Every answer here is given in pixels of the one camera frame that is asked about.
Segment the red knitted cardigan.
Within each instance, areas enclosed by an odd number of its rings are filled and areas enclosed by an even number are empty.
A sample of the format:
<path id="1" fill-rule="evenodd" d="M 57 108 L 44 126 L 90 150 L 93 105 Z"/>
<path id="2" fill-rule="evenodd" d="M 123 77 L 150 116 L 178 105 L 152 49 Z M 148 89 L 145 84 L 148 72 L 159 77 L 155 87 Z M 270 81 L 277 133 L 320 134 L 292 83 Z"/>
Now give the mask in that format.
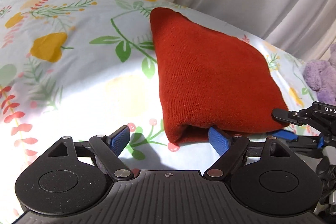
<path id="1" fill-rule="evenodd" d="M 150 15 L 163 125 L 171 143 L 206 141 L 216 126 L 229 134 L 280 130 L 286 109 L 264 56 L 236 37 L 159 7 Z"/>

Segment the purple plush toy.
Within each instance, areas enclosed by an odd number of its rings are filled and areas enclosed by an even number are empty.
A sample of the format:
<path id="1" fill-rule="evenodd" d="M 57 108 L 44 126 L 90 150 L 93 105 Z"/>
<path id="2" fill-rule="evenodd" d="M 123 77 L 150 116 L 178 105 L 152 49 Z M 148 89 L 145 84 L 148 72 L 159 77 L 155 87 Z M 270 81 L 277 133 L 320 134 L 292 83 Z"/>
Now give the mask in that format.
<path id="1" fill-rule="evenodd" d="M 335 106 L 335 43 L 330 46 L 328 60 L 311 60 L 306 63 L 303 77 L 317 93 L 319 102 Z"/>

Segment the floral white bed sheet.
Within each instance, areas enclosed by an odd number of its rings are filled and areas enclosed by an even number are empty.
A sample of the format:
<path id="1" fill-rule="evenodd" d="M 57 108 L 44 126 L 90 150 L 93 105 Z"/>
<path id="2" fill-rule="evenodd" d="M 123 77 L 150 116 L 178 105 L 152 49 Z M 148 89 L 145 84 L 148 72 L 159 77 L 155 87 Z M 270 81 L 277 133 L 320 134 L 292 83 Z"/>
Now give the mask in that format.
<path id="1" fill-rule="evenodd" d="M 177 146 L 163 130 L 149 15 L 156 7 L 249 43 L 265 57 L 290 110 L 317 96 L 304 63 L 226 22 L 163 0 L 1 1 L 1 223 L 22 213 L 18 176 L 62 136 L 87 141 L 122 125 L 131 169 L 205 171 L 209 143 Z"/>

